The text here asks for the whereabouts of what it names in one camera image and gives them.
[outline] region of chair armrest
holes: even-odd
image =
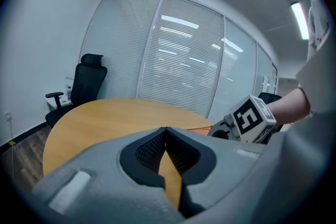
[[[62,92],[52,92],[52,93],[46,94],[46,98],[58,97],[58,96],[63,95],[63,94],[64,93],[62,93]]]
[[[63,95],[63,94],[64,94],[64,93],[62,93],[62,92],[52,92],[52,93],[48,93],[48,94],[46,94],[46,98],[54,97],[54,98],[55,98],[56,105],[57,105],[57,108],[58,108],[58,109],[61,109],[62,106],[61,106],[61,102],[59,101],[59,96],[60,96],[60,95]]]

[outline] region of fluorescent light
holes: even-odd
[[[181,24],[181,25],[190,26],[190,27],[195,28],[195,29],[199,28],[199,25],[197,25],[197,24],[188,22],[187,20],[182,20],[182,19],[179,19],[179,18],[171,17],[171,16],[161,15],[161,19],[168,20],[170,22],[178,23],[178,24]]]
[[[292,10],[295,14],[296,21],[299,24],[302,39],[309,39],[306,18],[304,17],[302,7],[299,2],[292,4]]]
[[[192,57],[189,57],[190,60],[194,60],[196,62],[201,62],[201,63],[205,63],[205,61],[201,61],[201,60],[198,60],[198,59],[195,59],[195,58],[192,58]]]
[[[167,54],[173,54],[173,55],[176,55],[176,54],[177,54],[177,53],[172,52],[172,51],[169,51],[169,50],[162,50],[162,49],[159,49],[159,51],[161,51],[161,52],[165,52],[165,53],[167,53]]]
[[[243,50],[238,47],[236,44],[234,44],[233,42],[231,42],[230,40],[228,40],[227,38],[222,38],[222,41],[225,40],[225,43],[227,45],[229,45],[230,47],[234,48],[235,50],[237,50],[238,52],[243,52]]]
[[[170,29],[170,28],[166,28],[166,27],[160,27],[160,29],[163,30],[163,31],[176,33],[176,34],[179,34],[179,35],[182,35],[182,36],[185,36],[185,37],[192,37],[192,35],[190,35],[190,34],[187,34],[187,33],[181,32],[181,31],[177,31],[177,30],[174,30],[174,29]]]
[[[220,50],[220,46],[219,45],[216,45],[216,44],[212,44],[212,46],[216,49],[219,49]]]

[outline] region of wooden floor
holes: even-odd
[[[50,131],[49,126],[44,127],[0,155],[5,172],[26,191],[43,177],[43,150]]]

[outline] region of glass wall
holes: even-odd
[[[257,43],[230,20],[225,20],[225,48],[215,98],[208,116],[218,122],[229,109],[253,93]]]
[[[140,66],[160,0],[102,0],[85,35],[81,56],[100,54],[108,72],[99,96],[135,97]]]
[[[271,83],[269,86],[269,93],[275,93],[277,87],[277,78],[278,78],[278,70],[272,64],[272,76],[271,76]]]
[[[139,97],[204,117],[221,65],[223,16],[186,0],[163,0],[146,55]]]
[[[258,96],[261,92],[269,92],[272,76],[272,61],[267,53],[258,44],[258,69],[256,85],[253,95]]]
[[[277,70],[261,46],[189,0],[102,0],[83,42],[87,53],[104,55],[100,97],[158,100],[213,122],[248,94],[276,89]]]

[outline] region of round table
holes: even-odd
[[[52,128],[43,154],[43,172],[52,170],[85,148],[110,139],[163,126],[196,129],[213,125],[202,116],[179,106],[138,98],[113,98],[74,108]],[[177,207],[181,177],[164,153],[159,174],[165,178],[165,193]]]

